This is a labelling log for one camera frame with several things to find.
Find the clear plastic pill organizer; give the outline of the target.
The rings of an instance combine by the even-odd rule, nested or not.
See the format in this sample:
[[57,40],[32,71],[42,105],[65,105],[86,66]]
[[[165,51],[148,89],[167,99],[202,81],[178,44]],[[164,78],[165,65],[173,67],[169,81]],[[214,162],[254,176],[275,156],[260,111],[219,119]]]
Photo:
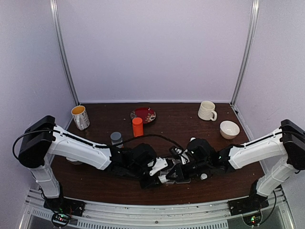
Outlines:
[[178,178],[177,174],[176,174],[176,170],[174,168],[171,169],[167,169],[165,171],[161,171],[160,175],[159,175],[159,179],[161,180],[161,182],[165,185],[173,185],[173,184],[189,184],[191,182],[191,179],[185,179],[185,178]]

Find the white bottle cap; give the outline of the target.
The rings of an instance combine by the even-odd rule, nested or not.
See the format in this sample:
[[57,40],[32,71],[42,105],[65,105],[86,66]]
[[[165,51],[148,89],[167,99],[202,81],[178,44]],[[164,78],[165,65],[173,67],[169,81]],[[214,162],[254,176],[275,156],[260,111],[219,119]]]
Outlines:
[[201,174],[201,180],[207,179],[208,176],[206,174]]

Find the orange pill bottle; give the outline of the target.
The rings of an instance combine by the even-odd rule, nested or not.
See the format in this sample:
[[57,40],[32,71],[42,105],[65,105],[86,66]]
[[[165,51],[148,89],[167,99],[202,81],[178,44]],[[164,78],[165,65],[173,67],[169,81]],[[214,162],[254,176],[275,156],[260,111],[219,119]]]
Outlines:
[[140,117],[136,117],[132,120],[132,127],[134,137],[143,135],[143,120]]

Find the grey lid pill bottle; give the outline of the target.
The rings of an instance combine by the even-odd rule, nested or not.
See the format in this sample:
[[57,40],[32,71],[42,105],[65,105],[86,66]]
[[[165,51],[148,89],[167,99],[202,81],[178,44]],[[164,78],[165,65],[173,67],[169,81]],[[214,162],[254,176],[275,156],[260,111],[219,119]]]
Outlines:
[[123,147],[123,144],[122,144],[123,140],[122,140],[122,135],[120,132],[111,133],[110,138],[111,138],[112,145],[115,145],[118,148]]

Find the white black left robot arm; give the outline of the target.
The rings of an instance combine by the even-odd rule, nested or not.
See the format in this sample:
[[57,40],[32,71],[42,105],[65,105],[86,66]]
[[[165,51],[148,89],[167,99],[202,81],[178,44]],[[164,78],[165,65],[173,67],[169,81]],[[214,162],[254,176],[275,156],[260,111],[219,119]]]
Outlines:
[[31,170],[45,198],[58,212],[64,212],[69,204],[63,197],[62,186],[55,178],[47,155],[63,156],[122,177],[138,178],[141,188],[158,186],[167,181],[160,172],[169,163],[157,157],[150,145],[140,144],[131,149],[98,144],[64,130],[55,124],[55,118],[50,115],[29,127],[18,140],[22,141],[20,151],[13,155]]

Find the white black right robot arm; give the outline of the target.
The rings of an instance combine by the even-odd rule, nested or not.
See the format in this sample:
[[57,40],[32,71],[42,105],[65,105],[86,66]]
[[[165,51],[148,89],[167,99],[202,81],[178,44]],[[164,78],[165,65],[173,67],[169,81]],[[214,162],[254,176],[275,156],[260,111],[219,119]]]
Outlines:
[[200,175],[226,174],[270,157],[280,156],[273,168],[252,186],[244,200],[247,210],[259,208],[276,187],[293,173],[305,168],[305,132],[289,119],[278,129],[241,145],[216,151],[205,139],[193,138],[185,153],[191,160],[176,164],[166,175],[168,180],[184,181]]

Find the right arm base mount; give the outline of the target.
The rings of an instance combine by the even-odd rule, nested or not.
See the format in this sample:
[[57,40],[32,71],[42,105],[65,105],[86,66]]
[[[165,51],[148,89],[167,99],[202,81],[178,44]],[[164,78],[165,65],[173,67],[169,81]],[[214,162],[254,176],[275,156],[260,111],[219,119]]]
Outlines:
[[242,215],[243,222],[257,227],[263,222],[262,208],[268,207],[268,197],[250,194],[248,197],[228,201],[231,216]]

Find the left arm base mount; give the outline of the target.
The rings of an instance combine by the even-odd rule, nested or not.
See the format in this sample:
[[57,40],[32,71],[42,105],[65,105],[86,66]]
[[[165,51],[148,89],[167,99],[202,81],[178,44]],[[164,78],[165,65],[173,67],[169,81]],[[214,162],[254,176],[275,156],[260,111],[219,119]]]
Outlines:
[[58,198],[47,198],[42,192],[44,199],[44,208],[52,211],[51,223],[57,228],[66,227],[72,220],[72,216],[81,217],[85,208],[85,202],[65,198],[60,189]]

